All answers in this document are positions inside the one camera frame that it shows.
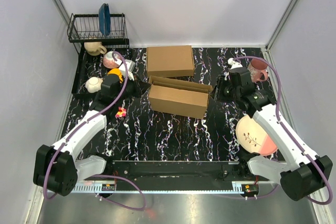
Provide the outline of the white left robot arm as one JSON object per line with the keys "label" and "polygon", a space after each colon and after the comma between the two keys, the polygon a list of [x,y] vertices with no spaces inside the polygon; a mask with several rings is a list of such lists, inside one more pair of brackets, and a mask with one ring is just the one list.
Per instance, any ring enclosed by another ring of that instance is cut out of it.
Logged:
{"label": "white left robot arm", "polygon": [[82,120],[51,146],[36,152],[33,183],[44,192],[67,196],[77,182],[94,175],[103,180],[113,175],[113,167],[102,154],[77,160],[82,149],[113,119],[122,102],[141,97],[151,85],[137,77],[130,80],[110,74],[103,78],[100,90]]}

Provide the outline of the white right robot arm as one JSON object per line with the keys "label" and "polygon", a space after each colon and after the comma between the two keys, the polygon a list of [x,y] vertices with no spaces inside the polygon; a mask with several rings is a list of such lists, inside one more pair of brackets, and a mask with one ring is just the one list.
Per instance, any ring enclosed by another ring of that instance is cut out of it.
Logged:
{"label": "white right robot arm", "polygon": [[280,185],[294,201],[325,187],[329,193],[325,204],[332,201],[328,182],[332,160],[326,155],[319,156],[304,143],[280,114],[276,99],[266,90],[257,89],[247,68],[234,68],[227,77],[218,76],[211,97],[219,102],[235,102],[268,134],[285,159],[279,163],[258,153],[248,154],[238,165],[242,179],[250,180],[256,175],[266,178]]}

